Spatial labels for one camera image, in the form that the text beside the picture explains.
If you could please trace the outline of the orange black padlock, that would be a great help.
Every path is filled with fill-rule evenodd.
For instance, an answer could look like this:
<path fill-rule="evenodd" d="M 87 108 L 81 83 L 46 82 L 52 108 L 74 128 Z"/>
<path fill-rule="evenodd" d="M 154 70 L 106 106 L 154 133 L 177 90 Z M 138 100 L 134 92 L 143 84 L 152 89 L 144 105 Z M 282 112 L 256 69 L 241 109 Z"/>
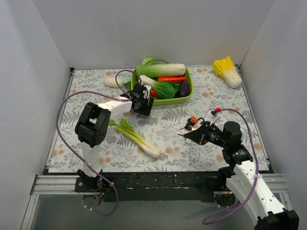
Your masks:
<path fill-rule="evenodd" d="M 197 124 L 198 122 L 200 122 L 200 124 L 202 124 L 204 122 L 204 118 L 200 117 L 200 118 L 196 118 L 194 116 L 190 117 L 187 122 L 191 125 L 194 126 L 195 124 Z"/>

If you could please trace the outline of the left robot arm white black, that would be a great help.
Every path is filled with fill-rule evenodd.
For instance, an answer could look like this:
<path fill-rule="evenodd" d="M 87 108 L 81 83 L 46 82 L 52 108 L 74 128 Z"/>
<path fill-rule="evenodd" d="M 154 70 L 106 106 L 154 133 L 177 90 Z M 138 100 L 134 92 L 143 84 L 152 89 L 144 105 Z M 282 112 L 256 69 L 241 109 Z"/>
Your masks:
<path fill-rule="evenodd" d="M 110 119 L 127 112 L 149 116 L 154 102 L 150 98 L 150 90 L 151 86 L 135 84 L 131 91 L 115 100 L 100 104 L 89 102 L 84 107 L 75 127 L 85 160 L 83 169 L 79 169 L 77 174 L 90 191 L 96 192 L 102 186 L 102 180 L 97 175 L 102 173 L 100 144 L 106 137 Z"/>

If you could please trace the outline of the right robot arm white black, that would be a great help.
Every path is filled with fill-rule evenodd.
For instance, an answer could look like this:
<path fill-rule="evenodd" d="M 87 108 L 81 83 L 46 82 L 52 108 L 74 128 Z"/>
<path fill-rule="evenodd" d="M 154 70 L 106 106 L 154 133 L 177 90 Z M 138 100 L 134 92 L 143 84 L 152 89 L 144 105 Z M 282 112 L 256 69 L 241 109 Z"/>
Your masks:
<path fill-rule="evenodd" d="M 299 217 L 273 194 L 258 172 L 256 160 L 241 143 L 240 125 L 233 121 L 220 130 L 211 122 L 183 135 L 199 145 L 208 142 L 222 147 L 227 167 L 219 169 L 218 187 L 230 190 L 251 218 L 256 230 L 296 230 Z"/>

